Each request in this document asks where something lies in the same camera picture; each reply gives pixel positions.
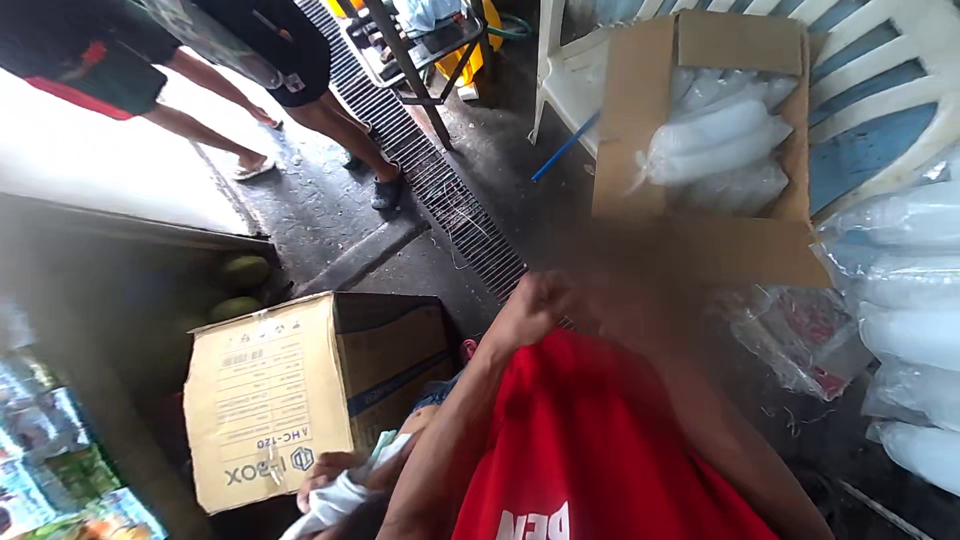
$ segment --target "green hose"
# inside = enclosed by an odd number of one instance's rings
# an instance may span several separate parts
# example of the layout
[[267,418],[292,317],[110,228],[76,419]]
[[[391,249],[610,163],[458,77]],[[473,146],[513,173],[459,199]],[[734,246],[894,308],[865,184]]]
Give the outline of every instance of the green hose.
[[493,26],[487,27],[487,32],[497,37],[503,37],[504,39],[526,39],[534,34],[534,29],[530,28],[530,25],[527,24],[527,21],[521,19],[520,17],[510,15],[507,13],[500,14],[501,21],[510,21],[520,28],[522,31],[515,30],[500,30],[494,28]]

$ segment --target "white towel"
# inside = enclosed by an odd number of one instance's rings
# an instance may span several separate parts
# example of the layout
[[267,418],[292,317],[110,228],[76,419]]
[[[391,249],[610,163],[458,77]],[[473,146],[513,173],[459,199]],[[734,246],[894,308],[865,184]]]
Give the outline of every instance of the white towel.
[[[340,474],[335,480],[324,487],[310,492],[310,512],[294,522],[280,540],[297,540],[306,534],[316,534],[332,527],[345,516],[353,513],[360,504],[363,504],[376,491],[362,485],[372,471],[379,469],[384,463],[403,450],[410,440],[410,433],[394,436],[395,431],[380,433],[380,442],[373,451],[370,459],[363,465],[349,469]],[[386,446],[381,446],[385,435],[393,437]]]

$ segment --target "denim shorts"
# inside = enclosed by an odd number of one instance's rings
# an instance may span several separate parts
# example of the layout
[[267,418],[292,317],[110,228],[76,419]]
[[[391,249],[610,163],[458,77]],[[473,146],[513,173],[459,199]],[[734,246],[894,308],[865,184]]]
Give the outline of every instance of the denim shorts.
[[453,386],[463,373],[464,372],[461,371],[457,375],[454,375],[451,380],[434,380],[425,384],[410,414],[417,412],[418,409],[424,408],[427,405],[442,404],[446,400],[446,396],[450,395],[450,390],[453,389]]

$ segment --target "bare leg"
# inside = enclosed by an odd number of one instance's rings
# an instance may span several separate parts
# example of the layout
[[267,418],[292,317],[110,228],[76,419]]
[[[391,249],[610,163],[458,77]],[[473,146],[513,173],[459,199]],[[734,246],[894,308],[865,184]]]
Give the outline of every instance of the bare leg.
[[177,49],[173,59],[168,61],[166,65],[197,85],[239,105],[256,118],[258,122],[271,128],[275,128],[279,124],[265,110],[254,105],[250,98],[240,91],[240,88],[236,87],[205,61],[186,54],[182,49]]
[[302,107],[285,109],[302,126],[332,138],[363,160],[373,169],[378,182],[392,182],[399,174],[400,168],[383,159],[380,149],[357,127],[355,121],[347,120],[322,99]]
[[193,116],[165,105],[156,104],[156,107],[144,114],[143,117],[170,133],[236,154],[239,158],[238,164],[245,170],[252,171],[267,160],[266,156],[257,154],[253,150],[207,128]]
[[335,96],[333,92],[328,91],[326,94],[320,96],[320,100],[323,101],[325,105],[356,125],[356,127],[359,128],[363,133],[368,134],[370,132],[371,128],[369,126],[360,120],[357,120],[356,116],[350,114],[346,109],[344,109],[344,105],[340,103],[340,100],[337,99],[337,96]]

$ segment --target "green coconut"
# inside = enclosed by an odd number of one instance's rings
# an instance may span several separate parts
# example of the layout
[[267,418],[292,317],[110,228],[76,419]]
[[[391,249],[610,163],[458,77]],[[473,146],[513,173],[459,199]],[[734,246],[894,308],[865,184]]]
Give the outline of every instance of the green coconut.
[[270,275],[270,263],[258,255],[243,255],[228,260],[220,269],[220,276],[228,287],[245,289],[256,287]]
[[259,300],[249,296],[238,296],[214,306],[210,310],[210,322],[219,323],[260,309],[263,309],[263,304],[260,304]]

